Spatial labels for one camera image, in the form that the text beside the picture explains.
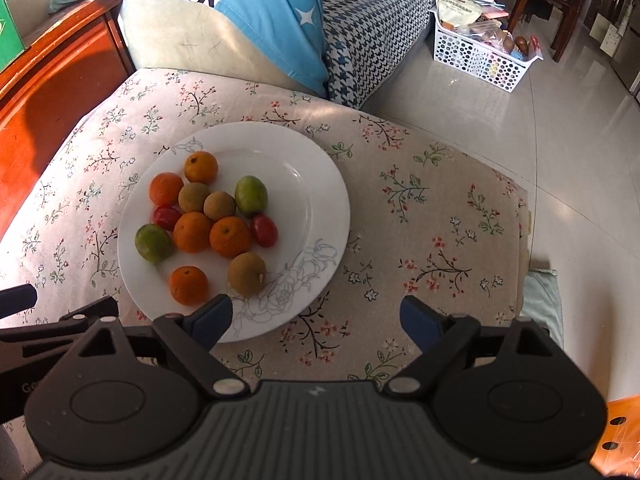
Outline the red wooden cabinet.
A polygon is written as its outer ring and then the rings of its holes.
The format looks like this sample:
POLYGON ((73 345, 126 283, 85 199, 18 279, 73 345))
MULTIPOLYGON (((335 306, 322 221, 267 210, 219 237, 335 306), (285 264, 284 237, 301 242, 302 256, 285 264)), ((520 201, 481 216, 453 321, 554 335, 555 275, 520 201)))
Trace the red wooden cabinet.
POLYGON ((82 116, 134 73, 122 0, 84 0, 47 18, 1 72, 1 231, 82 116))

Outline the white floral plate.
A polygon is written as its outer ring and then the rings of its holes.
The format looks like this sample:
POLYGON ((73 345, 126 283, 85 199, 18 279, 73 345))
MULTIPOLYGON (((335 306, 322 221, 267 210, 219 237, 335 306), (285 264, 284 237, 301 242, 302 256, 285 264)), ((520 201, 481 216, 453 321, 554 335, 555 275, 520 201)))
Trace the white floral plate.
POLYGON ((134 305, 154 320, 166 313, 190 313, 169 292, 167 280, 179 266, 197 266, 214 292, 233 301, 224 342, 262 336, 308 307, 329 283, 344 255, 350 225, 346 186, 334 161, 318 144, 292 129, 264 122, 232 122, 193 133, 152 162, 130 193, 118 228, 120 276, 134 305), (244 299, 228 285, 228 260, 211 249, 175 252, 159 264, 144 260, 134 234, 152 216, 152 179, 162 172, 183 173, 188 155, 206 151, 218 160, 215 190, 232 193, 245 176, 268 191, 266 214, 279 237, 271 248, 256 247, 267 278, 257 295, 244 299))

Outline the orange wooden stool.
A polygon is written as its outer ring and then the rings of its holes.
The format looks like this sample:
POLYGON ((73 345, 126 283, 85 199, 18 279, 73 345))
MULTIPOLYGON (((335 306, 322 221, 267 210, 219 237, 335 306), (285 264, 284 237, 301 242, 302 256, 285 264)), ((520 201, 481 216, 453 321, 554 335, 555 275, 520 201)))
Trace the orange wooden stool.
POLYGON ((608 402, 608 421, 591 465, 604 476, 639 478, 640 396, 608 402))

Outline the floral tablecloth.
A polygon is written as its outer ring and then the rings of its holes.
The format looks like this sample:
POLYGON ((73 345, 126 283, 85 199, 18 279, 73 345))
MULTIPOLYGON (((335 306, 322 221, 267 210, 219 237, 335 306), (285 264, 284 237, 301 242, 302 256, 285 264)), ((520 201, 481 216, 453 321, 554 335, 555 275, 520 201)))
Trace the floral tablecloth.
POLYGON ((139 70, 81 119, 1 242, 1 283, 37 289, 6 326, 56 321, 103 296, 122 322, 151 321, 120 276, 120 217, 142 174, 179 141, 232 122, 292 129, 341 173, 350 207, 344 255, 302 312, 215 356, 247 382, 364 379, 382 385, 415 356, 399 305, 419 297, 488 325, 518 313, 527 197, 496 170, 375 116, 265 84, 139 70))

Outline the white plastic basket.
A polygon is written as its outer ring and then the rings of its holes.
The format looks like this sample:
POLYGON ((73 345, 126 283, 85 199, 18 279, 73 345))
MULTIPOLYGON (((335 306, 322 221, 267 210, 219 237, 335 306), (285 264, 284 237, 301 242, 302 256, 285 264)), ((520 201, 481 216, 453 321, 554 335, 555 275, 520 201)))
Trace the white plastic basket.
POLYGON ((530 66, 542 61, 539 41, 530 38, 529 57, 518 60, 484 42, 446 29, 442 26, 437 10, 430 10, 434 21, 434 61, 466 73, 476 79, 511 93, 525 76, 530 66))

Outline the green mango fruit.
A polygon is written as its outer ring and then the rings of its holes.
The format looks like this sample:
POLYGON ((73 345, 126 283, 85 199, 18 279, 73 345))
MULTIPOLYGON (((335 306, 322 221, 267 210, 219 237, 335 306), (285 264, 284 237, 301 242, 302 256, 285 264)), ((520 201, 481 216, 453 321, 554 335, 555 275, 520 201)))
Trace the green mango fruit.
POLYGON ((250 218, 267 208, 268 191, 258 177, 245 176, 236 182, 234 199, 241 214, 250 218))

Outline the red tomato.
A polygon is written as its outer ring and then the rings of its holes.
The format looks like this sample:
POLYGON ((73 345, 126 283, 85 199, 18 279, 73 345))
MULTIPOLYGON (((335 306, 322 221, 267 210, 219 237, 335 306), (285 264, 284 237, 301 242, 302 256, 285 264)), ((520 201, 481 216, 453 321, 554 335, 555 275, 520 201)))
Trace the red tomato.
POLYGON ((152 213, 152 222, 165 231, 172 232, 182 212, 171 206, 157 206, 152 213))
POLYGON ((276 224, 265 214, 255 214, 250 219, 250 232, 254 241, 263 248, 270 248, 277 244, 279 231, 276 224))

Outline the houndstooth sofa cover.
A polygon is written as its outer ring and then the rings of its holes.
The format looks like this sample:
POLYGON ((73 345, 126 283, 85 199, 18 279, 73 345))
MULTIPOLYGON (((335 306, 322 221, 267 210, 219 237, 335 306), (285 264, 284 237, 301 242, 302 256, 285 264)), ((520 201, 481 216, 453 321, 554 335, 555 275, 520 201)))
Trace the houndstooth sofa cover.
POLYGON ((435 0, 323 0, 326 95, 362 107, 433 26, 435 0))

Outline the cream sofa cushion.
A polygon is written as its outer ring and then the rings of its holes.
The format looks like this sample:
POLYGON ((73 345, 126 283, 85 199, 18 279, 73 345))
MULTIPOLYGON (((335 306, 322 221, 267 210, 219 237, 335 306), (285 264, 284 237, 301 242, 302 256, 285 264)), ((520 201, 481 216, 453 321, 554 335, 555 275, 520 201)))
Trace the cream sofa cushion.
POLYGON ((232 21, 206 4, 122 0, 118 24, 138 70, 187 70, 313 92, 285 75, 232 21))

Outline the orange pile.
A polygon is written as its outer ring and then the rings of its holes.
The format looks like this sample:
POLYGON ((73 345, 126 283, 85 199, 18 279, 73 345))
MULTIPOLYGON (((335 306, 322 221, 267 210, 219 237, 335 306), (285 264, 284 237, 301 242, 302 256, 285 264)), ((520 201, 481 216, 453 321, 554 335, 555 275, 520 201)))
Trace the orange pile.
POLYGON ((218 160, 206 151, 191 153, 184 162, 183 173, 189 182, 212 184, 218 174, 218 160))
POLYGON ((157 207, 171 207, 178 203, 178 196, 183 188, 183 180, 174 172, 161 172, 151 181, 149 198, 157 207))
POLYGON ((209 244, 216 254, 233 259, 250 250, 250 228, 239 217, 224 217, 215 222, 209 232, 209 244))
POLYGON ((212 222, 199 211, 183 214, 172 231, 172 239, 180 252, 197 254, 209 248, 209 232, 212 222))

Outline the brown kiwi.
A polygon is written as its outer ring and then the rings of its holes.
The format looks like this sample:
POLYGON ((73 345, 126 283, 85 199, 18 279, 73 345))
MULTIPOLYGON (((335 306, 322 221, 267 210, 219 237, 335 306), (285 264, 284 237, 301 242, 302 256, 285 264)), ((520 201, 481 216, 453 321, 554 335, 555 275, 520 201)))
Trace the brown kiwi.
POLYGON ((183 185, 178 194, 178 205, 183 212, 203 212, 204 203, 210 194, 209 187, 201 182, 183 185))
POLYGON ((215 191, 206 197, 203 212, 209 220, 217 222, 222 218, 235 215, 236 203, 234 198, 224 191, 215 191))
POLYGON ((228 282, 239 295, 250 297, 262 290, 266 274, 265 261, 254 252, 244 252, 229 264, 228 282))

